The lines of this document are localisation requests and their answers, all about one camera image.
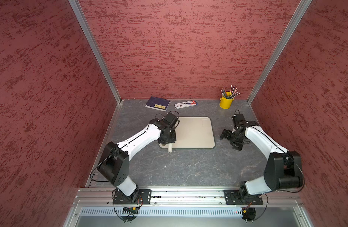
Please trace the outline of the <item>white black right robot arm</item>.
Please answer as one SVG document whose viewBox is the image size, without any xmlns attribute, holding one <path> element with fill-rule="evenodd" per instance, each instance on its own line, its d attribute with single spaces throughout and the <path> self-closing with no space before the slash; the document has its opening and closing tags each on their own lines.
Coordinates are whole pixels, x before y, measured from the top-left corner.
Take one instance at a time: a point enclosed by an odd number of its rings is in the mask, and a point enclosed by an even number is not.
<svg viewBox="0 0 348 227">
<path fill-rule="evenodd" d="M 296 151 L 289 151 L 272 139 L 255 121 L 240 121 L 234 129 L 224 129 L 220 140 L 227 139 L 238 151 L 243 149 L 245 140 L 253 143 L 267 159 L 262 176 L 249 180 L 241 187 L 247 195 L 266 194 L 273 191 L 297 193 L 292 189 L 302 190 L 305 179 L 302 171 L 301 156 Z"/>
</svg>

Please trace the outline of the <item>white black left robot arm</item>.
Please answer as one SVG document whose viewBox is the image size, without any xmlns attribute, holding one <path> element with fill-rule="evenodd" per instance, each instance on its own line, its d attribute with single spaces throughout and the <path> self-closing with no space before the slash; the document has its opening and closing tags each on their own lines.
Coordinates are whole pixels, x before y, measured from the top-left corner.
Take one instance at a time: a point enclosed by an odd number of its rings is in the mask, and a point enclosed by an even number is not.
<svg viewBox="0 0 348 227">
<path fill-rule="evenodd" d="M 153 141 L 175 143 L 175 129 L 179 123 L 172 114 L 163 119 L 155 118 L 132 137 L 117 144 L 109 142 L 104 149 L 108 156 L 97 165 L 98 172 L 126 197 L 137 197 L 139 187 L 129 176 L 131 159 Z"/>
</svg>

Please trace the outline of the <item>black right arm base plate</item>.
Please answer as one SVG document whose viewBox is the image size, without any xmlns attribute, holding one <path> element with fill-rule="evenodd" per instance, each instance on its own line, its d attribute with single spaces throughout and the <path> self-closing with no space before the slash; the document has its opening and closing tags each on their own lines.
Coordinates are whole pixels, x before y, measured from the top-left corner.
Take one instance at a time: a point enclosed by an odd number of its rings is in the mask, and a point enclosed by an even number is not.
<svg viewBox="0 0 348 227">
<path fill-rule="evenodd" d="M 250 195 L 244 190 L 224 190 L 226 205 L 263 205 L 261 195 Z"/>
</svg>

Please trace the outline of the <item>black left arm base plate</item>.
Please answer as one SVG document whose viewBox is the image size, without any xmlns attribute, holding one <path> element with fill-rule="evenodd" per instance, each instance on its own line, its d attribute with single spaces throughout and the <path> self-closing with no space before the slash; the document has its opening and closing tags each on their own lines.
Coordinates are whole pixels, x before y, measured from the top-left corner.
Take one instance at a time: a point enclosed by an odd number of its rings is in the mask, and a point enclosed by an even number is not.
<svg viewBox="0 0 348 227">
<path fill-rule="evenodd" d="M 147 205 L 151 202 L 152 190 L 137 189 L 131 196 L 126 196 L 122 191 L 118 190 L 113 196 L 113 203 L 119 205 Z"/>
</svg>

